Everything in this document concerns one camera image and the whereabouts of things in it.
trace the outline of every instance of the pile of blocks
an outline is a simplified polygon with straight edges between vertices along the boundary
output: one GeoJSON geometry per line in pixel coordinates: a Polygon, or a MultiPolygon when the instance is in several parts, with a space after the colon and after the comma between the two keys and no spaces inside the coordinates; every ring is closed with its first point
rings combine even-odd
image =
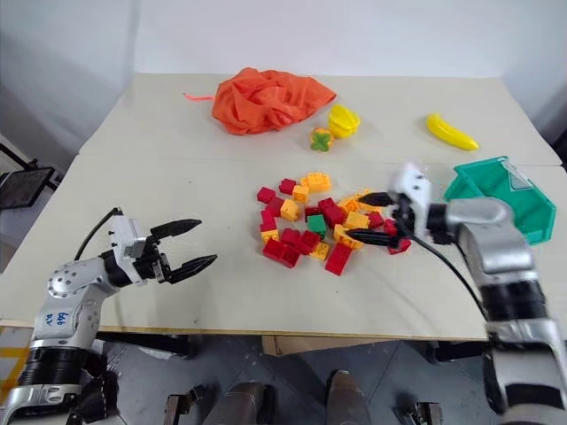
{"type": "MultiPolygon", "coordinates": [[[[291,198],[278,197],[275,190],[266,187],[262,187],[256,196],[258,201],[265,204],[264,211],[260,213],[260,235],[264,243],[262,253],[289,268],[295,267],[302,255],[308,255],[322,261],[326,260],[326,270],[342,275],[351,253],[362,248],[362,242],[346,234],[348,229],[376,229],[384,226],[384,232],[388,235],[397,234],[395,221],[384,220],[380,207],[365,205],[359,201],[362,196],[370,193],[368,189],[341,199],[338,203],[327,197],[316,205],[308,205],[309,196],[315,192],[331,189],[328,174],[309,173],[298,182],[283,179],[278,189],[291,198]],[[298,220],[302,209],[300,205],[303,206],[307,230],[301,232],[294,228],[284,228],[280,235],[276,218],[298,220]],[[324,242],[327,228],[333,231],[333,239],[336,242],[332,249],[329,243],[324,242]]],[[[410,244],[409,240],[404,239],[398,250],[389,248],[388,251],[391,254],[404,252],[408,250],[410,244]]]]}

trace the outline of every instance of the green building block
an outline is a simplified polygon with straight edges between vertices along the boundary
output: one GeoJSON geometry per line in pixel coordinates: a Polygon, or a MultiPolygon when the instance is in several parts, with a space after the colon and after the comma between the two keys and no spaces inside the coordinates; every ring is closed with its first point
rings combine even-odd
{"type": "Polygon", "coordinates": [[[307,228],[313,233],[319,235],[321,239],[324,239],[327,234],[327,225],[325,224],[325,219],[322,214],[308,216],[307,228]]]}

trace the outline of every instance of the white wall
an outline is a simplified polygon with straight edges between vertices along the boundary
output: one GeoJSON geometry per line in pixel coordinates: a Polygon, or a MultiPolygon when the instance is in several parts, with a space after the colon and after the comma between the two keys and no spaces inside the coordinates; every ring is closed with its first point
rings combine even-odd
{"type": "Polygon", "coordinates": [[[501,75],[550,142],[567,126],[564,0],[0,0],[0,6],[2,97],[7,93],[9,105],[27,112],[0,120],[0,129],[28,155],[38,156],[42,143],[60,145],[51,156],[65,154],[65,164],[109,112],[135,53],[142,72],[257,66],[312,74],[501,75]]]}

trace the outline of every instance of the red building block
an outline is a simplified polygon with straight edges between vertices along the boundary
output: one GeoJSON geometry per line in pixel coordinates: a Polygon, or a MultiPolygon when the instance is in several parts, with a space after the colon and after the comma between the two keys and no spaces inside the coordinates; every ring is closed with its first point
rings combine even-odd
{"type": "Polygon", "coordinates": [[[284,254],[285,244],[277,241],[276,239],[269,239],[266,245],[264,245],[264,249],[262,250],[262,254],[269,259],[274,259],[275,261],[279,261],[282,255],[284,254]]]}
{"type": "Polygon", "coordinates": [[[283,199],[281,199],[280,197],[274,197],[271,201],[268,202],[268,205],[266,205],[266,209],[272,213],[273,217],[279,217],[281,214],[280,210],[283,204],[284,204],[283,199]]]}
{"type": "Polygon", "coordinates": [[[409,239],[402,239],[400,241],[400,247],[397,250],[395,248],[388,247],[388,252],[390,252],[390,255],[396,255],[401,252],[407,251],[410,246],[411,246],[411,241],[409,239]]]}
{"type": "Polygon", "coordinates": [[[348,246],[341,243],[335,243],[333,252],[330,254],[329,259],[327,259],[325,269],[337,276],[342,275],[352,251],[353,250],[348,246]]]}
{"type": "Polygon", "coordinates": [[[282,237],[280,237],[280,240],[286,245],[295,246],[299,241],[300,236],[301,234],[298,230],[295,230],[293,228],[285,228],[283,230],[282,237]]]}
{"type": "Polygon", "coordinates": [[[343,224],[346,220],[346,212],[340,206],[330,206],[322,210],[327,226],[334,228],[336,224],[343,224]]]}
{"type": "Polygon", "coordinates": [[[264,204],[267,204],[269,201],[274,199],[275,196],[276,192],[274,190],[269,188],[262,188],[256,195],[256,199],[258,199],[260,202],[263,202],[264,204]]]}
{"type": "Polygon", "coordinates": [[[282,257],[280,257],[280,263],[282,263],[286,267],[294,268],[299,261],[299,251],[290,245],[284,245],[283,247],[284,248],[282,257]]]}
{"type": "Polygon", "coordinates": [[[369,228],[379,228],[384,224],[384,219],[380,215],[380,212],[370,212],[366,215],[368,215],[370,219],[369,228]]]}
{"type": "Polygon", "coordinates": [[[322,201],[319,201],[317,205],[319,205],[319,208],[321,208],[321,211],[323,212],[325,211],[325,209],[329,208],[330,206],[336,206],[337,204],[335,204],[335,201],[333,201],[332,197],[327,197],[322,201]]]}
{"type": "Polygon", "coordinates": [[[389,236],[396,236],[398,234],[398,228],[394,220],[386,219],[384,222],[384,233],[389,236]]]}
{"type": "Polygon", "coordinates": [[[262,223],[260,224],[260,232],[277,229],[276,219],[270,210],[264,210],[261,213],[262,223]]]}
{"type": "Polygon", "coordinates": [[[319,206],[308,206],[305,207],[305,221],[307,221],[307,217],[309,215],[319,215],[321,214],[321,208],[319,206]]]}
{"type": "Polygon", "coordinates": [[[303,255],[308,255],[311,252],[315,251],[315,248],[317,248],[317,244],[319,242],[321,242],[321,237],[319,235],[306,230],[299,238],[296,248],[303,255]]]}
{"type": "Polygon", "coordinates": [[[286,195],[291,195],[296,184],[298,183],[295,180],[283,179],[278,188],[280,189],[280,192],[285,193],[286,195]]]}

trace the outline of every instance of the white table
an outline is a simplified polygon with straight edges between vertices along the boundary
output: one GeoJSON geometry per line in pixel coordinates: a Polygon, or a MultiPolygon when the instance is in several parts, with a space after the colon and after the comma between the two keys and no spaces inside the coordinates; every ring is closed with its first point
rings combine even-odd
{"type": "MultiPolygon", "coordinates": [[[[417,246],[393,257],[381,248],[365,247],[353,255],[341,277],[312,258],[302,258],[293,270],[263,258],[257,232],[261,204],[255,193],[261,185],[275,187],[283,178],[310,171],[329,173],[334,189],[328,195],[337,198],[360,188],[384,189],[399,163],[410,158],[424,165],[434,197],[440,197],[454,178],[453,165],[508,154],[557,205],[554,236],[534,251],[550,310],[567,328],[562,268],[567,262],[567,178],[556,165],[557,156],[499,81],[321,78],[365,122],[355,138],[321,154],[309,150],[307,132],[324,122],[325,113],[279,133],[224,134],[208,117],[210,105],[191,103],[181,95],[213,93],[208,86],[219,79],[136,77],[83,147],[2,276],[0,325],[33,323],[46,277],[73,257],[104,213],[119,205],[145,230],[169,220],[203,220],[189,234],[161,245],[174,267],[209,253],[218,253],[219,259],[187,282],[124,289],[105,303],[105,329],[485,338],[467,292],[417,246]],[[482,149],[463,152],[435,141],[416,124],[431,109],[445,112],[455,125],[462,123],[482,149]],[[479,119],[485,111],[490,117],[479,119]],[[493,117],[498,113],[499,119],[493,117]],[[501,138],[491,138],[494,131],[501,138]]],[[[84,258],[107,249],[101,231],[84,258]]],[[[453,247],[440,250],[464,271],[453,247]]]]}

